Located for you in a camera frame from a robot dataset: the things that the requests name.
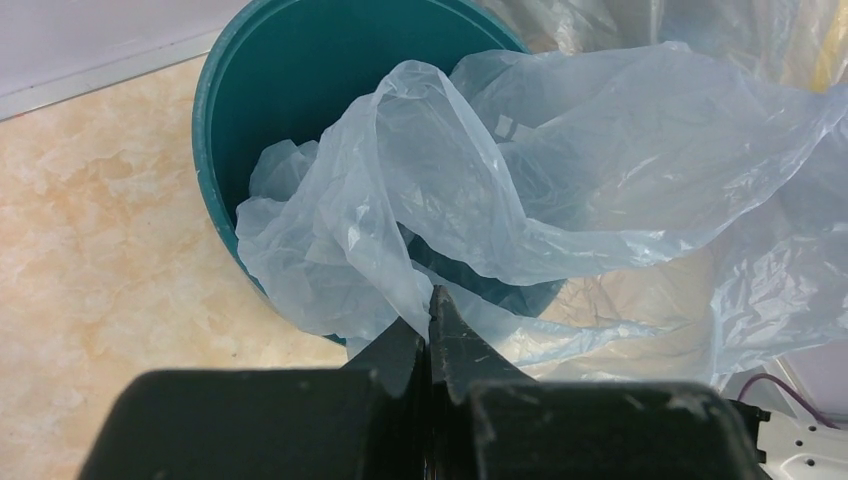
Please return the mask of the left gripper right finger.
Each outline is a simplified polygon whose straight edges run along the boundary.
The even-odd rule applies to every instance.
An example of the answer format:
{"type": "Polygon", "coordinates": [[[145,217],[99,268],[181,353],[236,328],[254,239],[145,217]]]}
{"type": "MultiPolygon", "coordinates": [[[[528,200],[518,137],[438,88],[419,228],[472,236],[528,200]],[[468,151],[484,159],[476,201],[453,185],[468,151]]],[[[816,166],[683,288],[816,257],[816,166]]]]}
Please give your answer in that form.
{"type": "Polygon", "coordinates": [[[432,479],[761,479],[764,415],[692,382],[541,382],[429,306],[432,479]]]}

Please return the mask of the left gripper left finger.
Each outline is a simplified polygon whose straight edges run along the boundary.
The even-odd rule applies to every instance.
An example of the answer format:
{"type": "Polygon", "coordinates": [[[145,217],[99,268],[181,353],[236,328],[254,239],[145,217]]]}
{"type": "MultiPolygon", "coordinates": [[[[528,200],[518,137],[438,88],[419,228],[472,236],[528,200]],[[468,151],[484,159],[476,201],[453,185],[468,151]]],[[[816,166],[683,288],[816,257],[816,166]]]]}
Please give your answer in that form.
{"type": "Polygon", "coordinates": [[[84,479],[419,479],[425,342],[396,321],[337,369],[158,370],[117,398],[84,479]]]}

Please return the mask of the light blue trash bag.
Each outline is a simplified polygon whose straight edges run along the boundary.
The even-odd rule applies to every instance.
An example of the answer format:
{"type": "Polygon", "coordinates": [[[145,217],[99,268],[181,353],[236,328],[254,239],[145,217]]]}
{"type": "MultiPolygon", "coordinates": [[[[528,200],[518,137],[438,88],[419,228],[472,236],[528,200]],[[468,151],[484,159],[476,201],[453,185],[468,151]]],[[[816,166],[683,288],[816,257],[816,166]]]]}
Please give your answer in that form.
{"type": "Polygon", "coordinates": [[[544,379],[716,384],[847,336],[847,90],[666,43],[405,61],[266,148],[237,252],[299,329],[417,331],[442,284],[544,379]]]}

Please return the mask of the teal plastic trash bin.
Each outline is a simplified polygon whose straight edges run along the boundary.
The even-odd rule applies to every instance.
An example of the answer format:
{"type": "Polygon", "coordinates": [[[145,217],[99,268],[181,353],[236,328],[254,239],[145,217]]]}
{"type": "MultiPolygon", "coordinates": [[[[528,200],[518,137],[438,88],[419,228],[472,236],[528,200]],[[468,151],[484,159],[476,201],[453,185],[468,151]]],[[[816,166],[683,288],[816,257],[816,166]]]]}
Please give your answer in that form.
{"type": "Polygon", "coordinates": [[[233,258],[286,320],[425,335],[419,252],[468,257],[520,211],[504,160],[450,81],[464,57],[526,52],[468,1],[254,1],[198,83],[198,182],[233,258]]]}

